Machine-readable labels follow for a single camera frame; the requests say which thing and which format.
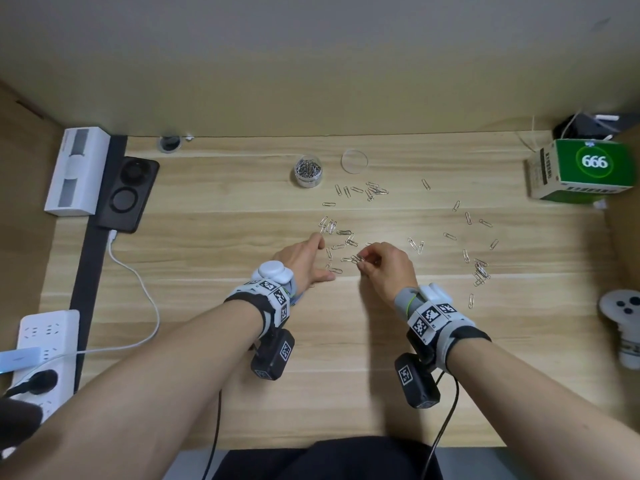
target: black strip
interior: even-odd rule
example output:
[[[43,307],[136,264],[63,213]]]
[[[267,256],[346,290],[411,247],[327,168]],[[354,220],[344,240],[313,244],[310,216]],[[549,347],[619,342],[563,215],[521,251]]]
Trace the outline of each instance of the black strip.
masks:
[[[545,166],[545,149],[540,148],[540,169],[542,170],[542,183],[547,184],[547,167]]]
[[[120,169],[126,148],[126,136],[116,135],[111,137],[96,209],[101,209],[102,202],[109,197],[111,186]],[[102,261],[109,236],[109,229],[98,227],[96,225],[97,221],[98,217],[94,215],[89,217],[86,224],[82,252],[80,253],[80,261],[76,273],[76,282],[73,293],[71,293],[71,303],[69,303],[70,310],[78,310],[80,312],[78,350],[86,350],[86,345],[89,340],[93,308],[95,307],[95,298],[98,295],[98,286],[102,273]],[[84,354],[80,354],[76,358],[76,383],[74,392],[78,390],[80,385],[83,364]]]

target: power strip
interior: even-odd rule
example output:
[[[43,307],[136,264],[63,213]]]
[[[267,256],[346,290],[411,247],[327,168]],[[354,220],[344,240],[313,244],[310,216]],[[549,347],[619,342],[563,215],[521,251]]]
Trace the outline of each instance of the power strip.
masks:
[[[45,421],[74,395],[76,355],[73,352],[77,351],[79,322],[80,313],[77,310],[27,315],[20,320],[17,349],[40,347],[43,361],[57,355],[71,354],[43,364],[36,370],[28,367],[13,373],[12,387],[39,371],[53,369],[58,373],[58,384],[49,392],[39,395],[27,392],[12,397],[12,399],[40,406],[42,421]]]

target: cardboard box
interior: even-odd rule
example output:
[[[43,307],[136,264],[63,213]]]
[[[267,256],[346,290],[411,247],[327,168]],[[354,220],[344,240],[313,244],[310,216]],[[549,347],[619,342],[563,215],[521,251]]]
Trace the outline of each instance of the cardboard box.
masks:
[[[527,163],[531,197],[542,200],[590,203],[636,182],[628,148],[612,141],[556,139]]]

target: clear plastic container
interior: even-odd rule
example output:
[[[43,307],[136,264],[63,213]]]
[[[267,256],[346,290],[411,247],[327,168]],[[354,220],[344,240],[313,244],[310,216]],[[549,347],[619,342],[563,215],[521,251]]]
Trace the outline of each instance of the clear plastic container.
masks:
[[[322,164],[314,155],[302,155],[293,167],[296,181],[301,187],[312,189],[322,180]]]

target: white controller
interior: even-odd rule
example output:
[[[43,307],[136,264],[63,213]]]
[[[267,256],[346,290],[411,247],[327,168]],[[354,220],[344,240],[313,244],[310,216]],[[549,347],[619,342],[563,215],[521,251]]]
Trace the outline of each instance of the white controller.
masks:
[[[640,291],[614,290],[598,302],[600,311],[618,323],[621,338],[618,357],[628,369],[640,370]]]

